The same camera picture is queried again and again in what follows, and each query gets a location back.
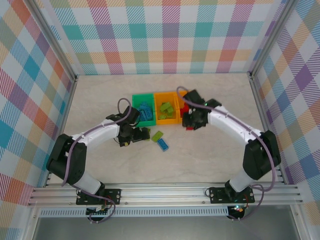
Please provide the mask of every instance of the marble floor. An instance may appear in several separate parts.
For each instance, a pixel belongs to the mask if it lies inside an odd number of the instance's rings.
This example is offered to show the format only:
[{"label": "marble floor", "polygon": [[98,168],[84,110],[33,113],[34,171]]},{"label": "marble floor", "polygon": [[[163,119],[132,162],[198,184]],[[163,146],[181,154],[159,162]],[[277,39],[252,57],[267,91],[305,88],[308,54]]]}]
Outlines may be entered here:
[{"label": "marble floor", "polygon": [[[245,73],[95,75],[79,78],[64,132],[77,134],[116,114],[119,98],[132,94],[197,89],[232,114],[262,130],[255,100]],[[244,147],[214,126],[186,131],[181,125],[152,126],[151,135],[164,133],[169,145],[162,152],[153,141],[128,147],[109,140],[86,157],[86,170],[104,183],[226,182],[242,167]],[[262,178],[269,181],[271,175]],[[52,182],[61,182],[53,177]]]}]

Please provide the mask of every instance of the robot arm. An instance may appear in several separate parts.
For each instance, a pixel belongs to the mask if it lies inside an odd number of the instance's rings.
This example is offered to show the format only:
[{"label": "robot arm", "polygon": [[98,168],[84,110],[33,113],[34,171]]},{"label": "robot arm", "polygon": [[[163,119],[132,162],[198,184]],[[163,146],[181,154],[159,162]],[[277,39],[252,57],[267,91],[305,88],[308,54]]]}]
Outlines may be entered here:
[{"label": "robot arm", "polygon": [[114,123],[126,116],[128,111],[129,107],[124,113],[107,116],[103,122],[92,128],[87,134],[82,132],[72,136],[60,135],[54,144],[46,169],[64,179],[71,145],[81,137],[72,150],[66,182],[90,194],[104,196],[105,185],[85,171],[87,152],[109,139],[118,138],[120,147],[123,147],[129,145],[130,142],[150,138],[146,128],[142,128],[142,130],[139,127],[134,128],[133,124],[136,123],[140,113],[133,107],[125,120]]},{"label": "robot arm", "polygon": [[[237,199],[242,198],[243,191],[271,170],[271,164],[267,153],[254,135],[259,136],[267,146],[271,153],[274,166],[281,163],[277,140],[274,133],[269,130],[262,132],[247,125],[229,113],[220,102],[214,99],[205,102],[196,90],[188,92],[184,98],[192,103],[212,107],[217,110],[195,108],[192,105],[189,105],[189,112],[184,113],[182,117],[182,125],[184,127],[196,130],[200,127],[205,127],[206,124],[213,125],[230,135],[245,148],[242,169],[225,183],[225,197],[231,202],[236,202]],[[240,122],[241,125],[228,116],[232,116]]]}]

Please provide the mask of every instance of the plastic bin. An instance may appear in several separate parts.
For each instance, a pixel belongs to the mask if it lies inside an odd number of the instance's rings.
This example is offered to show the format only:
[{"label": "plastic bin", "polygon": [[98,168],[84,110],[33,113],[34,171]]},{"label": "plastic bin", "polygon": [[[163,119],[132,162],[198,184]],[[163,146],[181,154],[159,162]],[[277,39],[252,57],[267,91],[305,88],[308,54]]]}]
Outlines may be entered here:
[{"label": "plastic bin", "polygon": [[[185,94],[187,94],[187,91],[179,91],[179,93],[181,94],[181,96],[183,97]],[[180,109],[183,109],[185,106],[185,102],[178,96],[178,94],[176,95],[176,101],[177,101],[177,105],[178,105],[178,123],[182,123],[182,116],[180,114]]]},{"label": "plastic bin", "polygon": [[[176,92],[157,92],[153,94],[154,96],[154,105],[155,105],[155,119],[157,125],[163,124],[177,124],[180,109],[178,108],[178,101],[177,101],[177,93]],[[163,114],[160,111],[160,106],[162,103],[169,102],[173,107],[174,111],[171,118],[166,119],[159,119],[159,116]]]},{"label": "plastic bin", "polygon": [[141,121],[138,123],[137,127],[148,127],[156,125],[156,108],[154,95],[152,93],[132,95],[132,106],[134,108],[139,108],[142,102],[146,102],[148,106],[151,108],[153,119],[150,121]]}]

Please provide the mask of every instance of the plaid wall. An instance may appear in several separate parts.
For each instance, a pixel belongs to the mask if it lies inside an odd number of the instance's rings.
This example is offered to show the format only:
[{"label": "plaid wall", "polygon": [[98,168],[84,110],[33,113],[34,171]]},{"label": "plaid wall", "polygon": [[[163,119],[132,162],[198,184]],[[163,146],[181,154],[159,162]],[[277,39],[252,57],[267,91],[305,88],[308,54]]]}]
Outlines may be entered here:
[{"label": "plaid wall", "polygon": [[254,55],[253,61],[252,61],[251,65],[250,65],[250,67],[249,67],[249,72],[251,72],[252,69],[254,68],[254,66],[255,66],[255,64],[257,62],[257,59],[260,56],[260,53],[261,53],[262,49],[265,47],[265,45],[266,45],[266,43],[267,43],[267,41],[269,39],[269,36],[270,36],[271,32],[273,31],[273,29],[274,29],[274,27],[276,25],[276,22],[279,19],[280,15],[281,15],[281,13],[282,13],[285,5],[286,5],[286,2],[287,2],[287,0],[281,0],[281,3],[279,5],[278,9],[276,10],[276,13],[273,16],[273,19],[272,19],[267,31],[264,34],[264,37],[263,37],[263,39],[262,39],[262,41],[261,41],[261,43],[259,45],[259,48],[258,48],[258,50],[256,51],[256,53]]},{"label": "plaid wall", "polygon": [[37,2],[77,72],[97,75],[247,72],[281,0]]},{"label": "plaid wall", "polygon": [[300,0],[257,74],[282,164],[320,239],[320,0]]},{"label": "plaid wall", "polygon": [[0,240],[26,225],[71,84],[23,1],[0,0]]}]

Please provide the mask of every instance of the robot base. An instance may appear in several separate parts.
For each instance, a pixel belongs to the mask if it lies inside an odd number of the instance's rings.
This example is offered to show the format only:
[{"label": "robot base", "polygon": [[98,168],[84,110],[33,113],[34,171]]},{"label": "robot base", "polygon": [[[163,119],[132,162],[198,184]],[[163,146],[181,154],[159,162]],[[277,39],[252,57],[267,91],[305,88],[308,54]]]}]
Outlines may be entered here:
[{"label": "robot base", "polygon": [[[105,197],[114,201],[115,205],[120,204],[121,199],[121,189],[104,189],[103,195],[101,197]],[[105,200],[96,198],[93,196],[89,196],[85,193],[77,192],[77,198],[75,201],[76,205],[104,205]]]},{"label": "robot base", "polygon": [[230,200],[225,187],[210,187],[208,197],[210,197],[211,204],[252,204],[255,202],[255,196],[250,187],[240,192],[234,200]]}]

